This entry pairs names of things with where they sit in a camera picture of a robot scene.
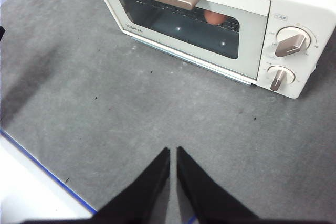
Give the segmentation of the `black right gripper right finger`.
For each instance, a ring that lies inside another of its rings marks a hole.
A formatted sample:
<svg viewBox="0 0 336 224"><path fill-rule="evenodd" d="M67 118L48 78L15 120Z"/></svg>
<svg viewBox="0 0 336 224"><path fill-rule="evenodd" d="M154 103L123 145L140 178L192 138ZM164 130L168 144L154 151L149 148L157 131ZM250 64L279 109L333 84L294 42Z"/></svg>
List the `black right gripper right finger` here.
<svg viewBox="0 0 336 224"><path fill-rule="evenodd" d="M177 148L177 177L199 223L262 222L221 188L181 146Z"/></svg>

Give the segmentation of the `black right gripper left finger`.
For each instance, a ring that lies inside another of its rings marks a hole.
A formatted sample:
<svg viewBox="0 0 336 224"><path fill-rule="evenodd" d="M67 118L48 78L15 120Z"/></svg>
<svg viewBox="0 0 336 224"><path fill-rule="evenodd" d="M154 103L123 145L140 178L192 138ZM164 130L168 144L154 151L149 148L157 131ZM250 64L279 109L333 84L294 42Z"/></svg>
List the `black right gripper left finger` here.
<svg viewBox="0 0 336 224"><path fill-rule="evenodd" d="M121 193L102 207L95 223L148 223L170 175L170 150L165 147Z"/></svg>

